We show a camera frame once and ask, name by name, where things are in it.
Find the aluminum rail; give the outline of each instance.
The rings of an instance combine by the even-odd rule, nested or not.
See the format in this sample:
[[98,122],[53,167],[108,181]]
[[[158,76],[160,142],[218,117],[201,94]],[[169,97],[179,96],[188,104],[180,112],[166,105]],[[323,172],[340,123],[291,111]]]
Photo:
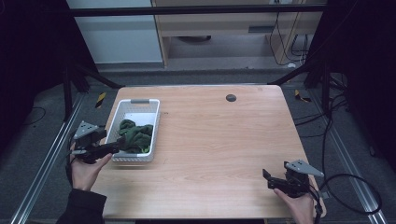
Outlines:
[[39,193],[41,192],[41,190],[44,187],[44,184],[46,183],[51,168],[55,163],[56,159],[58,158],[59,152],[63,148],[67,133],[70,131],[70,128],[77,117],[84,96],[85,96],[84,93],[78,94],[78,97],[75,101],[73,113],[71,114],[69,120],[64,122],[60,131],[55,137],[54,142],[51,148],[49,149],[49,153],[47,154],[47,157],[44,159],[43,164],[38,170],[32,185],[28,189],[17,211],[14,213],[13,217],[11,218],[10,221],[11,224],[23,224],[26,222],[27,218],[29,217],[32,208],[35,205],[35,201],[37,200]]

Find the sleeve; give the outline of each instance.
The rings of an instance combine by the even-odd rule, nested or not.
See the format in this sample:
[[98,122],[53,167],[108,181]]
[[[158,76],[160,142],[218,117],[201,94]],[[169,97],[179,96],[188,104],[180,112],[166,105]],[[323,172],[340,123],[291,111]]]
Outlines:
[[80,189],[72,189],[66,210],[57,224],[102,224],[106,196]]

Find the green cloth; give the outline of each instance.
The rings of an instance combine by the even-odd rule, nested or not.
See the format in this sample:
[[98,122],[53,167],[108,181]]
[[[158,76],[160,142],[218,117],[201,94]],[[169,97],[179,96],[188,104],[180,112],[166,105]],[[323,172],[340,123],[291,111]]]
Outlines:
[[124,119],[120,123],[119,134],[125,136],[125,143],[120,149],[131,153],[148,153],[152,128],[151,124],[136,126],[132,120]]

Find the wooden table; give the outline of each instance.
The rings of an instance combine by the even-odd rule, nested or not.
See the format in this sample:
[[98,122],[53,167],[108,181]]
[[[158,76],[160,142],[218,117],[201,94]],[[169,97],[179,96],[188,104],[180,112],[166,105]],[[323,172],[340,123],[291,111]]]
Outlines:
[[105,218],[290,217],[262,177],[307,161],[278,86],[123,88],[107,130],[119,100],[132,98],[161,101],[154,161],[103,168],[92,190],[107,196]]

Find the human hand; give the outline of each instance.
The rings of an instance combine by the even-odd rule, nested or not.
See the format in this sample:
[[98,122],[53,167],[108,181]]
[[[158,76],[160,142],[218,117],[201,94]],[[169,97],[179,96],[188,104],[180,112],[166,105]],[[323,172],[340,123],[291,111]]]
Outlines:
[[71,155],[73,189],[91,191],[99,172],[110,161],[111,155],[111,153],[105,155],[94,164],[85,163]]
[[274,193],[288,206],[297,224],[314,223],[314,200],[309,193],[299,198],[291,198],[280,189],[274,189]]

